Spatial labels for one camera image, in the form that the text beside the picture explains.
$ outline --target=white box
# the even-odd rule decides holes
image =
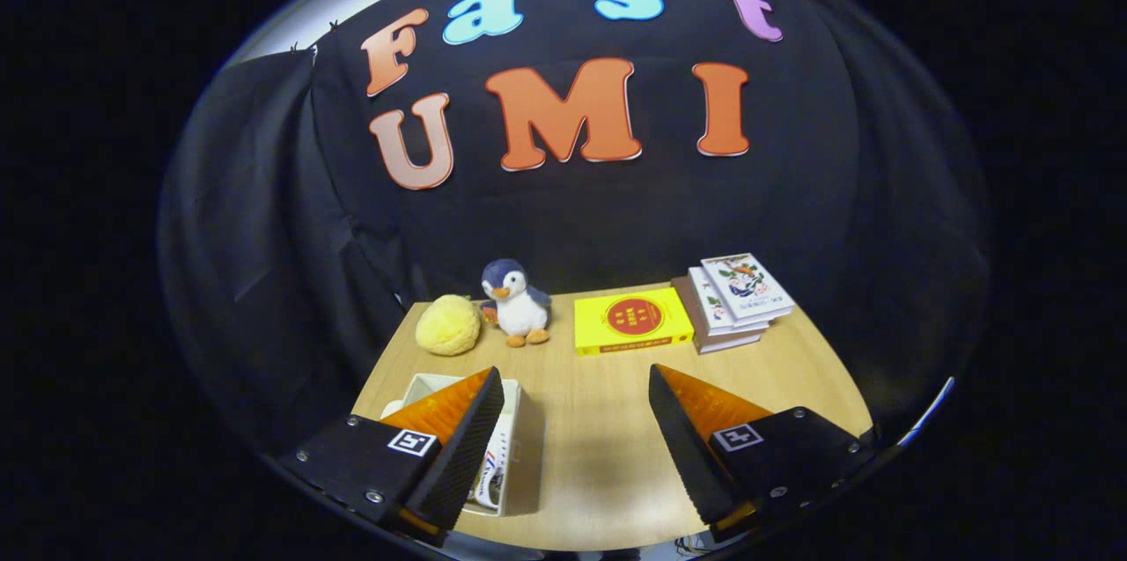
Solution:
[[[459,376],[443,376],[438,373],[416,373],[411,377],[410,384],[407,385],[407,392],[403,393],[401,400],[390,401],[383,408],[383,413],[380,413],[380,418],[387,418],[402,409],[403,406],[409,406],[415,403],[415,401],[423,400],[440,390],[447,388],[447,385],[453,385],[461,381],[462,377]],[[497,502],[497,509],[491,509],[489,507],[476,504],[474,501],[467,501],[462,510],[467,513],[473,513],[476,515],[485,515],[488,517],[504,517],[506,515],[506,499],[508,497],[508,471],[511,464],[509,453],[514,446],[514,429],[516,427],[516,413],[521,406],[521,384],[517,383],[512,377],[503,377],[500,381],[502,391],[505,392],[505,404],[500,409],[500,416],[497,418],[497,425],[494,428],[492,436],[489,438],[489,445],[487,449],[487,457],[489,454],[494,456],[497,462],[498,475],[500,475],[500,493],[499,501]],[[485,460],[481,462],[481,468],[478,469],[479,475],[481,474],[481,469],[485,468]]]

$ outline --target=stuffed penguin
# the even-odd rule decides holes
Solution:
[[[486,320],[496,321],[505,333],[511,348],[520,348],[527,340],[542,344],[548,340],[548,320],[551,319],[551,296],[529,285],[529,277],[515,260],[495,260],[481,274],[486,296],[495,301],[481,304]]]

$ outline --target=stack of books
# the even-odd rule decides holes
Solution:
[[[754,344],[795,301],[749,252],[708,257],[672,280],[692,321],[696,351]]]

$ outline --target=wooden table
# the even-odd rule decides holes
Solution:
[[[435,356],[415,344],[415,324],[427,305],[415,304],[353,412],[379,419],[384,406],[402,398],[415,373],[461,377],[495,365],[503,377],[515,377],[526,393],[518,437],[522,419],[525,431],[543,425],[542,444],[522,445],[520,463],[511,465],[508,501],[526,508],[505,517],[463,513],[454,529],[511,545],[575,551],[639,547],[708,529],[649,408],[651,364],[701,377],[773,412],[806,406],[854,436],[872,427],[857,384],[801,309],[773,323],[757,344],[703,356],[692,344],[576,355],[577,296],[665,285],[552,295],[550,340],[512,349],[499,329],[483,324],[476,347],[455,357]]]

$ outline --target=yellow sponge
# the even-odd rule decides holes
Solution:
[[[443,295],[423,312],[415,328],[415,341],[428,353],[454,356],[478,341],[481,317],[465,296]]]

